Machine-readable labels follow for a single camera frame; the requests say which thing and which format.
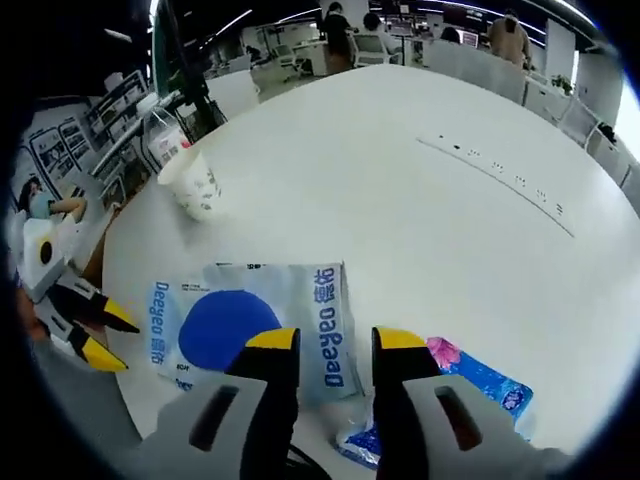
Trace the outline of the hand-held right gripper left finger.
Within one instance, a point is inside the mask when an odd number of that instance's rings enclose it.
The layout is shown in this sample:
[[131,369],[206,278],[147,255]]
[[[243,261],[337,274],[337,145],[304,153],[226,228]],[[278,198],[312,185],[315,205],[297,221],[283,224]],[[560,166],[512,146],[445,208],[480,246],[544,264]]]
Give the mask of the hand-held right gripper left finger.
[[280,479],[298,416],[300,331],[251,338],[224,373],[159,412],[152,479]]

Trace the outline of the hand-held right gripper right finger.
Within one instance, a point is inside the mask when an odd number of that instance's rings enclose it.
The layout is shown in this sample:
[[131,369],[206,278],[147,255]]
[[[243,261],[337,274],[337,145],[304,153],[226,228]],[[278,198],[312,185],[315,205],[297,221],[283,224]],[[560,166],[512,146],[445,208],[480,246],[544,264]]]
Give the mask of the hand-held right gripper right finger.
[[372,330],[373,412],[382,479],[522,479],[530,446],[467,379],[442,375],[426,342]]

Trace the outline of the person's left hand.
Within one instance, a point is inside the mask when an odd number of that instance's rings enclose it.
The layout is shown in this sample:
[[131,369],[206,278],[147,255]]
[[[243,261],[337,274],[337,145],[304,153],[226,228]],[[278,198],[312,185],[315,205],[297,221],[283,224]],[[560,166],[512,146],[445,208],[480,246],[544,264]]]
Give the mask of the person's left hand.
[[48,330],[36,315],[34,304],[23,289],[16,290],[18,316],[30,340],[44,344],[49,340]]

